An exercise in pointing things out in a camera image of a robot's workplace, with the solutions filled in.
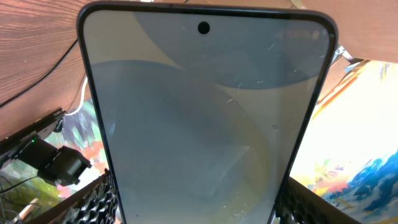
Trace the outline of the Galaxy S24+ smartphone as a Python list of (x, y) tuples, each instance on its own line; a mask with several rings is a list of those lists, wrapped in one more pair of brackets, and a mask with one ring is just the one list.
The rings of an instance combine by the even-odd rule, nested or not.
[(96, 1), (76, 32), (123, 223), (269, 223), (338, 40), (300, 9)]

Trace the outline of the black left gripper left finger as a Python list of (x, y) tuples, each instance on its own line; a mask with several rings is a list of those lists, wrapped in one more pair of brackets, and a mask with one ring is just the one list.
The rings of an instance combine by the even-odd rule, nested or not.
[(110, 171), (27, 224), (114, 224), (119, 206)]

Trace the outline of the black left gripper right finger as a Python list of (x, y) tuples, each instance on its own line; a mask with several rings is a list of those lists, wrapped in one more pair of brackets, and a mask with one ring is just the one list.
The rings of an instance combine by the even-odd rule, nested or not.
[(359, 224), (291, 177), (277, 202), (275, 217), (279, 223)]

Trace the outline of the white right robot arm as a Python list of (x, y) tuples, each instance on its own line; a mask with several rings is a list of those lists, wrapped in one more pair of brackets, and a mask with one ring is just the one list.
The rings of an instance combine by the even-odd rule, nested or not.
[(57, 148), (39, 138), (28, 141), (17, 158), (37, 169), (37, 176), (54, 186), (76, 185), (82, 173), (91, 168), (80, 151), (66, 146)]

